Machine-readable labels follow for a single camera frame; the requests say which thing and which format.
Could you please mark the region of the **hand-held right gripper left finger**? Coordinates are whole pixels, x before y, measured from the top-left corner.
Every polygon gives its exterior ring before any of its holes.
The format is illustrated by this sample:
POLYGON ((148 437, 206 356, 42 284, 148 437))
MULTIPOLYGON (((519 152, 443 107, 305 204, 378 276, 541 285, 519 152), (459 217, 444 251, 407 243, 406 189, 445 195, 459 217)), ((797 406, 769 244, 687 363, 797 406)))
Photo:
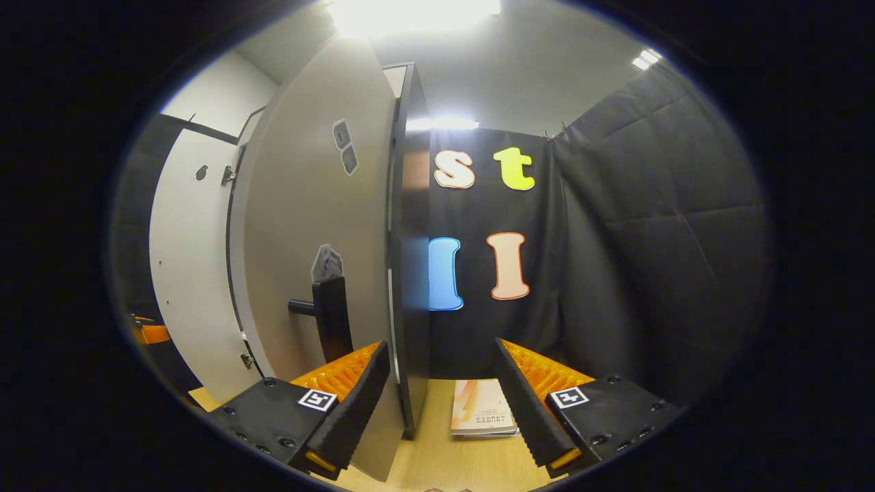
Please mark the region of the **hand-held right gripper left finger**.
POLYGON ((382 340, 291 382, 262 378, 208 414, 285 466, 335 480, 352 461, 390 372, 382 340))

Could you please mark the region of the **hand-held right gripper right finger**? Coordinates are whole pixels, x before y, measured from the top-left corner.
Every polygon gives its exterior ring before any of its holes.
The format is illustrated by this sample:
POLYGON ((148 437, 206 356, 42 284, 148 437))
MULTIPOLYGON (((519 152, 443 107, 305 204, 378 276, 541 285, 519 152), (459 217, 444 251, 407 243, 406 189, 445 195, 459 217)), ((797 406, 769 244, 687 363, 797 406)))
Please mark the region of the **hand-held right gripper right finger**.
POLYGON ((535 464, 551 478, 627 455, 686 411, 626 377, 588 377, 509 340, 494 340, 493 368, 535 464))

